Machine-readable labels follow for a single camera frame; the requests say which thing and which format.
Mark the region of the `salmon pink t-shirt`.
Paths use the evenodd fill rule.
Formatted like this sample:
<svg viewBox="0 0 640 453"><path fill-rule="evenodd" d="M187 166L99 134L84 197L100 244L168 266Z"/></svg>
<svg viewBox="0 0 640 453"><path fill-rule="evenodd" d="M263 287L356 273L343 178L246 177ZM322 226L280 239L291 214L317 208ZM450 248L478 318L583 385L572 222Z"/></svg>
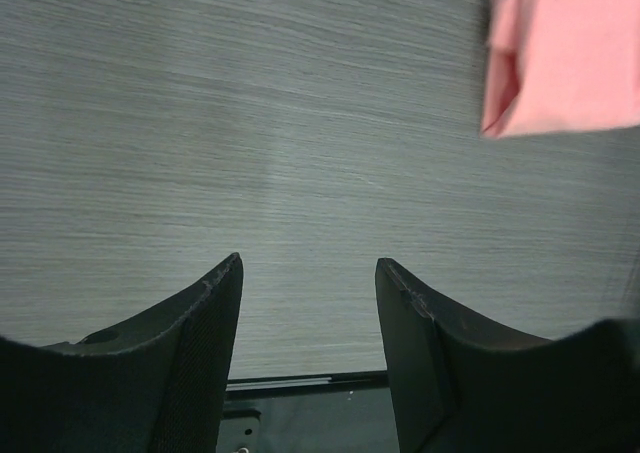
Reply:
<svg viewBox="0 0 640 453"><path fill-rule="evenodd" d="M481 133L639 123L639 0L490 0Z"/></svg>

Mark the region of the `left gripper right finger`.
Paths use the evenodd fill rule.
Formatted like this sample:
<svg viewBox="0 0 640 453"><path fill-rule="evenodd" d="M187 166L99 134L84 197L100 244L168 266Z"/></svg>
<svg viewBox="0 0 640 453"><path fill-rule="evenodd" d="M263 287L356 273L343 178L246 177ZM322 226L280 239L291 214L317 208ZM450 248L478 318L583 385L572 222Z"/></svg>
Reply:
<svg viewBox="0 0 640 453"><path fill-rule="evenodd" d="M403 452L635 452L639 323L558 340L496 322L378 261L378 315Z"/></svg>

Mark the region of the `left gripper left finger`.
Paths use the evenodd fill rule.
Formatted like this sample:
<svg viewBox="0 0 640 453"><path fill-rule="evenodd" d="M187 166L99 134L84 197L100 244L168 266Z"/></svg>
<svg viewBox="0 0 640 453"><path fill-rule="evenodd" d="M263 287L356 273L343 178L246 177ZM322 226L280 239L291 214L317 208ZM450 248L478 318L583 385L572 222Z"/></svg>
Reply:
<svg viewBox="0 0 640 453"><path fill-rule="evenodd" d="M5 452L212 452L243 288L232 254L78 343L1 342Z"/></svg>

